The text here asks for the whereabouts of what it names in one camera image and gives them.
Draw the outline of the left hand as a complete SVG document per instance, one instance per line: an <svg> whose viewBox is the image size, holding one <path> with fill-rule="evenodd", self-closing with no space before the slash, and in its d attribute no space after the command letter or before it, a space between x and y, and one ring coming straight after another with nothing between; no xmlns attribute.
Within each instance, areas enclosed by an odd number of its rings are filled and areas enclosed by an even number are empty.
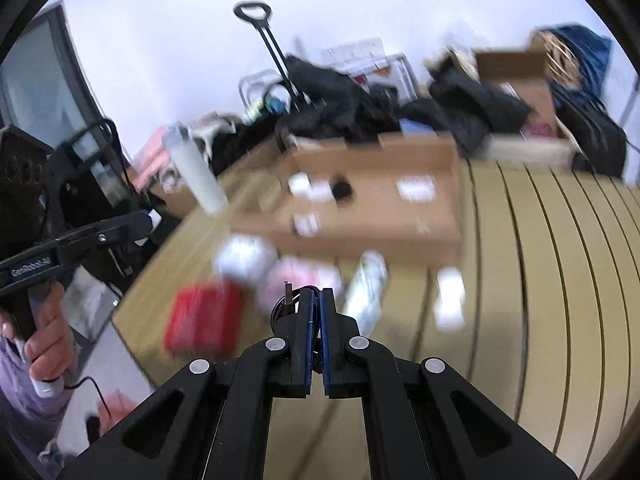
<svg viewBox="0 0 640 480"><path fill-rule="evenodd" d="M74 362L74 336L62 311L63 297L64 287L51 282L38 310L37 330L24 345L26 356L32 362L29 375L36 382L61 378Z"/></svg>

